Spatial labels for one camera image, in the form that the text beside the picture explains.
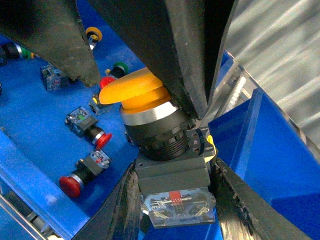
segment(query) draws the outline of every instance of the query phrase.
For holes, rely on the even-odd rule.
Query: red label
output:
[[[172,204],[175,205],[182,205],[181,194],[180,191],[170,191],[169,192],[170,199]]]

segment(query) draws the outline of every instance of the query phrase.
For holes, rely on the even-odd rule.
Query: blue bin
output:
[[[320,164],[263,90],[209,128],[218,157],[276,211],[320,239]]]
[[[126,63],[130,72],[145,67],[85,0],[78,0],[77,5],[84,28],[98,27],[103,34],[93,51],[102,77],[119,61]],[[0,44],[7,41],[0,36]],[[103,148],[113,162],[83,189],[79,198],[68,198],[60,189],[59,178],[74,171],[75,163],[94,146],[69,131],[65,117],[79,106],[89,110],[89,100],[99,88],[88,88],[78,81],[70,87],[46,91],[40,74],[40,67],[46,65],[41,58],[10,59],[0,67],[0,127],[9,136],[0,130],[0,188],[3,194],[13,190],[68,240],[101,207],[138,155],[138,147],[128,143],[120,104],[113,104],[108,113],[96,117],[99,127],[113,133]],[[7,239],[8,231],[10,234],[15,230],[0,221],[0,239]]]

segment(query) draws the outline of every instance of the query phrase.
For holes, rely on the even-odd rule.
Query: green cap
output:
[[[31,58],[31,52],[24,47],[20,46],[21,51],[22,51],[22,56],[24,59],[30,59]]]
[[[127,66],[124,62],[122,62],[122,61],[116,62],[116,63],[113,65],[113,67],[114,67],[114,68],[115,68],[115,67],[121,67],[121,68],[123,68],[125,75],[127,75],[127,74],[129,73],[129,68],[128,68],[128,66]]]

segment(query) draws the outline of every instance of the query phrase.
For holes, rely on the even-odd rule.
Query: transparent contact block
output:
[[[154,228],[215,223],[216,199],[207,187],[161,192],[143,198]]]
[[[107,169],[111,162],[110,157],[102,150],[91,152],[90,158],[102,169]]]
[[[69,86],[69,77],[53,65],[41,67],[42,82],[47,91]]]

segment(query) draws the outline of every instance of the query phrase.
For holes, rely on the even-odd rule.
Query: blue plastic surface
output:
[[[217,212],[213,224],[155,229],[151,227],[143,240],[223,240]]]
[[[209,128],[218,156],[280,214],[320,239],[320,165],[270,98],[256,89]]]
[[[227,50],[224,50],[222,55],[222,60],[221,60],[221,67],[226,63],[228,59],[232,59],[232,57],[229,55]]]
[[[134,72],[143,63],[102,21],[90,22],[92,9],[78,1],[85,27],[96,26],[103,39],[93,53],[101,76],[115,62],[123,61]],[[113,160],[111,166],[91,181],[77,199],[70,200],[59,187],[59,178],[74,171],[75,163],[85,158],[94,146],[69,131],[66,114],[79,106],[88,107],[98,87],[86,88],[81,82],[48,92],[40,76],[40,67],[48,63],[40,58],[10,60],[0,67],[0,126],[6,128],[11,141],[1,152],[1,177],[53,229],[70,239],[97,212],[125,169],[136,158],[138,148],[130,146],[124,135],[125,127],[119,115],[119,104],[110,106],[109,113],[98,116],[97,124],[113,134],[103,148]],[[46,199],[54,199],[54,204]]]
[[[27,159],[2,131],[0,131],[0,142],[1,178],[61,237],[66,240],[71,239],[89,217],[60,190],[54,181]]]

